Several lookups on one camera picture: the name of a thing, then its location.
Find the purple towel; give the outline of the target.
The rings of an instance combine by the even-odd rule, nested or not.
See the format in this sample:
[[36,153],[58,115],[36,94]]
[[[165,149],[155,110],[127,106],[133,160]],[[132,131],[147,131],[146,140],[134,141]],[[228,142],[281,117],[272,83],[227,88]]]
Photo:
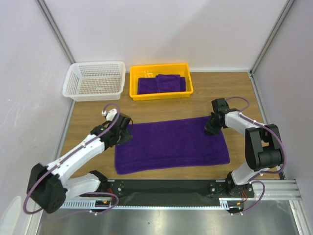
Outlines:
[[185,92],[186,91],[186,79],[180,78],[179,86],[177,88],[167,89],[163,88],[163,91],[157,88],[156,78],[139,78],[137,94],[154,94],[154,93],[170,93],[170,92]]
[[222,132],[208,135],[208,117],[134,124],[132,139],[115,147],[114,166],[119,175],[173,167],[230,163]]
[[180,76],[173,74],[159,74],[156,76],[156,90],[158,93],[180,91]]

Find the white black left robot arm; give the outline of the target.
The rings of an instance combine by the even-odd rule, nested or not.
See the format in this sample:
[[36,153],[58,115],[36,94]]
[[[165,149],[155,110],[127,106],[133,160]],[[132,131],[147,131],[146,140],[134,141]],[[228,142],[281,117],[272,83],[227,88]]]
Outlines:
[[31,169],[23,203],[26,214],[32,213],[27,209],[29,199],[46,213],[56,212],[67,199],[81,195],[105,195],[110,200],[118,201],[118,197],[109,189],[107,177],[99,171],[72,177],[93,157],[132,139],[128,126],[133,120],[129,116],[120,114],[116,109],[104,111],[102,115],[106,121],[94,127],[76,147],[47,165],[36,164]]

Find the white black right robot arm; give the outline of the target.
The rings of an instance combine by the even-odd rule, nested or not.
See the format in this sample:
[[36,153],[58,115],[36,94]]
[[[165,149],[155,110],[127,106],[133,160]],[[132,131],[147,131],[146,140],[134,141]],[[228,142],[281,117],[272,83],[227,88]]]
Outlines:
[[210,187],[212,197],[239,197],[250,189],[249,184],[257,176],[273,174],[276,167],[280,167],[277,174],[283,171],[287,154],[275,124],[263,124],[245,116],[241,110],[230,108],[225,98],[211,103],[213,111],[204,127],[205,132],[213,136],[222,129],[231,128],[245,138],[245,162],[228,173],[223,186]]

